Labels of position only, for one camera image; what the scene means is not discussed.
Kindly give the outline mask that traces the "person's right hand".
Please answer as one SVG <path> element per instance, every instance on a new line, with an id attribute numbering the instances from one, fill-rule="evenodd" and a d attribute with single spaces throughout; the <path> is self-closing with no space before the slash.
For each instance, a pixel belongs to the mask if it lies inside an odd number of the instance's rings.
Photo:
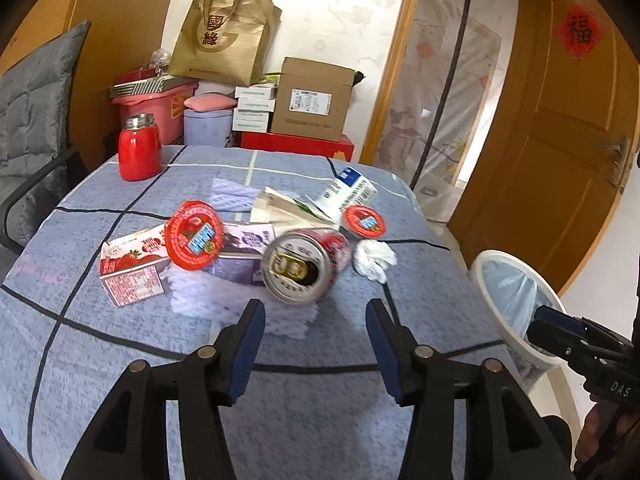
<path id="1" fill-rule="evenodd" d="M 592 409 L 584 420 L 584 426 L 580 432 L 575 446 L 576 463 L 584 464 L 597 453 L 600 446 L 600 437 L 603 436 L 605 423 L 602 420 L 604 414 L 604 402 L 591 393 L 589 399 L 594 403 Z M 623 439 L 627 434 L 632 434 L 638 426 L 639 414 L 627 413 L 617 422 L 616 437 Z"/>

